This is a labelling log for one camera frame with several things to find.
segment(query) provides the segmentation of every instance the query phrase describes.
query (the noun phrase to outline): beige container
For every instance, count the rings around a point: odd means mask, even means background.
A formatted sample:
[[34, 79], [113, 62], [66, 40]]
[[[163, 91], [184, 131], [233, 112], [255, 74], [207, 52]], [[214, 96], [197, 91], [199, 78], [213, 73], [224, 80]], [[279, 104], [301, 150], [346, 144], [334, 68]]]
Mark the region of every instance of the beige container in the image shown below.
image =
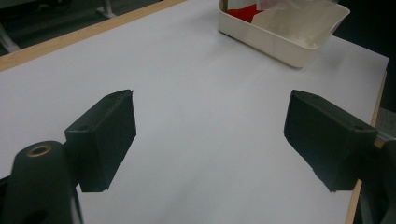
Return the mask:
[[317, 1], [302, 10], [268, 9], [252, 23], [223, 12], [220, 2], [219, 30], [293, 67], [309, 65], [320, 47], [349, 14], [346, 7]]

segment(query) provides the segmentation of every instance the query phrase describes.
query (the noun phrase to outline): wooden table edge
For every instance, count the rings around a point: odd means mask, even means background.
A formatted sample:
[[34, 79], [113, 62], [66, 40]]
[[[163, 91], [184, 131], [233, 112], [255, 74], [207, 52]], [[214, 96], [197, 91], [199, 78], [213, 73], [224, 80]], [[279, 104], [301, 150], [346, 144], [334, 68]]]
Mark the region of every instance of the wooden table edge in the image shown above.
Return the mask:
[[125, 23], [136, 21], [147, 15], [161, 11], [176, 4], [185, 2], [186, 0], [163, 0], [161, 2], [142, 7], [129, 13], [120, 15], [111, 20], [98, 22], [94, 25], [82, 28], [67, 35], [62, 35], [32, 47], [21, 49], [0, 57], [0, 72], [9, 68], [18, 66], [23, 63], [32, 61], [55, 50], [75, 44], [81, 40], [87, 39], [94, 35], [99, 35], [105, 31], [119, 27]]
[[[382, 93], [384, 91], [384, 85], [386, 79], [387, 79], [387, 72], [385, 72], [384, 78], [382, 79], [381, 89], [379, 90], [378, 96], [376, 98], [375, 110], [370, 123], [370, 125], [373, 127], [375, 127], [376, 125], [376, 120], [378, 117], [378, 111], [381, 104]], [[355, 218], [356, 209], [358, 208], [358, 200], [360, 194], [361, 194], [361, 181], [358, 180], [358, 182], [355, 185], [355, 188], [352, 191], [352, 197], [350, 199], [350, 203], [346, 215], [346, 224], [353, 224], [353, 219]]]

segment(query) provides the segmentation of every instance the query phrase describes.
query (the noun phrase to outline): white tabletop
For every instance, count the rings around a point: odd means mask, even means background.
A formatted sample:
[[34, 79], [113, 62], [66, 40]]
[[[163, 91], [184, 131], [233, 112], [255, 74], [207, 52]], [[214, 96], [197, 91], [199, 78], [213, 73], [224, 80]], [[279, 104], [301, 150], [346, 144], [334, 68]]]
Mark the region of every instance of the white tabletop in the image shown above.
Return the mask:
[[291, 90], [370, 122], [388, 59], [337, 37], [304, 69], [217, 30], [190, 0], [0, 73], [0, 176], [103, 96], [134, 90], [137, 137], [108, 191], [80, 193], [85, 223], [344, 223], [283, 135]]

